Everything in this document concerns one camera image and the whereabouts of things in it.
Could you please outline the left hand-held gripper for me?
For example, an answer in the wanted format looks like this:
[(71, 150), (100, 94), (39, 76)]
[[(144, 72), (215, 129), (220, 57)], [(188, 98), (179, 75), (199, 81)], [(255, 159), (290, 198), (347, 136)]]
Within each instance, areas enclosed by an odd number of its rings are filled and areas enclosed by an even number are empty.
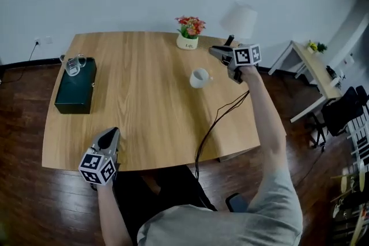
[(117, 163), (119, 141), (119, 128), (108, 128), (96, 136), (92, 146), (83, 155), (78, 170), (93, 190), (97, 190), (97, 186), (105, 186), (116, 178), (119, 167)]

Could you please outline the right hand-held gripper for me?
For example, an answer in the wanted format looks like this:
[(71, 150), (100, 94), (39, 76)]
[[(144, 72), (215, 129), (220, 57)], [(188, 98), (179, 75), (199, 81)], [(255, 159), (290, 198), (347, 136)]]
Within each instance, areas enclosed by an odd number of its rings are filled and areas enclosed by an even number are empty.
[(238, 46), (232, 48), (230, 46), (212, 46), (209, 51), (221, 62), (229, 62), (227, 66), (228, 76), (234, 82), (241, 84), (243, 82), (240, 68), (243, 66), (255, 66), (261, 61), (261, 50), (259, 44), (248, 46)]

